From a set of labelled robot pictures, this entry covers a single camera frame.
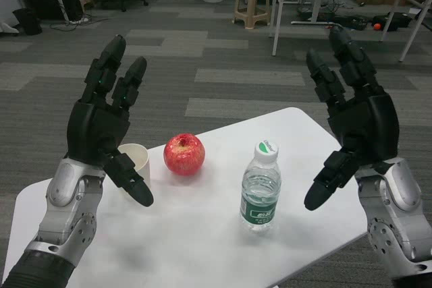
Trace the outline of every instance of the wall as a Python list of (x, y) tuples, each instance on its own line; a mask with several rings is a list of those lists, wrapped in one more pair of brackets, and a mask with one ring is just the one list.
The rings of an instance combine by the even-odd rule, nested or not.
[(1, 0), (0, 1), (0, 22), (5, 22), (10, 26), (18, 24), (12, 11), (21, 8), (19, 0)]

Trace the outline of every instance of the bottle cap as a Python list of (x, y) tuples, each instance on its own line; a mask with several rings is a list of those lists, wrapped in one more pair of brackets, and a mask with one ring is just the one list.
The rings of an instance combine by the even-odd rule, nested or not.
[(278, 153), (277, 145), (267, 140), (263, 140), (255, 146), (255, 158), (261, 163), (275, 162)]

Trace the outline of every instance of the robotic hand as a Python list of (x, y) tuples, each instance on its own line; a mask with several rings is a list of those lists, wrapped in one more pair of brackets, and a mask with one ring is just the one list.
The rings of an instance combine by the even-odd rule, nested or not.
[(143, 57), (117, 81), (112, 105), (105, 98), (114, 87), (125, 48), (124, 38), (116, 36), (93, 60), (84, 94), (75, 103), (67, 126), (68, 152), (48, 186), (47, 213), (3, 288), (66, 287), (95, 236), (105, 174), (138, 203), (153, 203), (135, 164), (117, 149), (128, 131), (129, 108), (146, 69)]
[(395, 287), (432, 287), (432, 228), (423, 214), (420, 187), (408, 163), (397, 157), (399, 123), (392, 99), (375, 79), (366, 53), (340, 26), (330, 32), (340, 73), (354, 89), (346, 101), (344, 87), (314, 50), (307, 65), (329, 125), (342, 145), (324, 162), (304, 204), (314, 210), (354, 175), (367, 216), (373, 249)]

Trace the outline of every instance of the plastic bottle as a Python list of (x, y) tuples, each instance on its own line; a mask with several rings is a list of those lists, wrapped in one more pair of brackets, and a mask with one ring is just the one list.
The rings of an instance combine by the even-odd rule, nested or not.
[(259, 142), (243, 175), (240, 215), (246, 227), (254, 232), (266, 231), (273, 225), (281, 189), (278, 153), (276, 144)]

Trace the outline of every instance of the paper cup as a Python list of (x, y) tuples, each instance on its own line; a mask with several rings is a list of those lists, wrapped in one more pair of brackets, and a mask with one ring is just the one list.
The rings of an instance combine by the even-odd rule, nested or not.
[[(134, 161), (135, 171), (144, 179), (147, 187), (150, 188), (150, 161), (147, 149), (139, 144), (123, 144), (119, 146), (119, 151), (120, 153), (126, 153), (131, 160)], [(134, 201), (134, 199), (125, 190), (121, 191), (128, 197), (128, 200)]]

